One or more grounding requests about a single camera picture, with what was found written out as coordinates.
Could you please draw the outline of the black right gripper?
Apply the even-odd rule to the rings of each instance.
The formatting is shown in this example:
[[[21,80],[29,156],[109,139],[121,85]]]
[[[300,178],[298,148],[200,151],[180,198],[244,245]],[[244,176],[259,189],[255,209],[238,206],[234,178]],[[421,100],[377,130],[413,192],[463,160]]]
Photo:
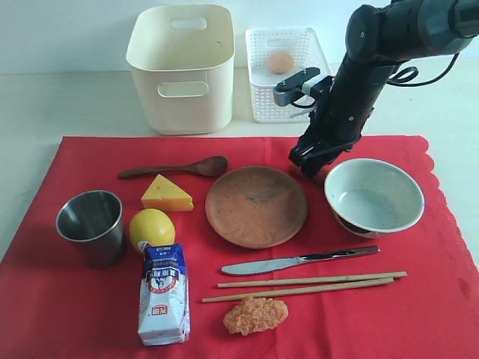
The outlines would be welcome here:
[[[350,151],[396,69],[394,62],[360,64],[346,55],[310,126],[290,150],[289,160],[300,165],[304,175],[314,177],[342,152]]]

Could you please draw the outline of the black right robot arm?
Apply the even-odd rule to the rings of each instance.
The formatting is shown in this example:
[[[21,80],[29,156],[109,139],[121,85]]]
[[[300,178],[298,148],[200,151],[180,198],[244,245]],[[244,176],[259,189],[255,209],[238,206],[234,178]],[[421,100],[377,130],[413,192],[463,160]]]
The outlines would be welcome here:
[[[359,141],[392,75],[416,58],[458,54],[478,35],[477,1],[392,1],[362,5],[347,25],[346,54],[335,76],[314,67],[275,88],[275,100],[314,99],[310,124],[290,151],[290,161],[314,177]]]

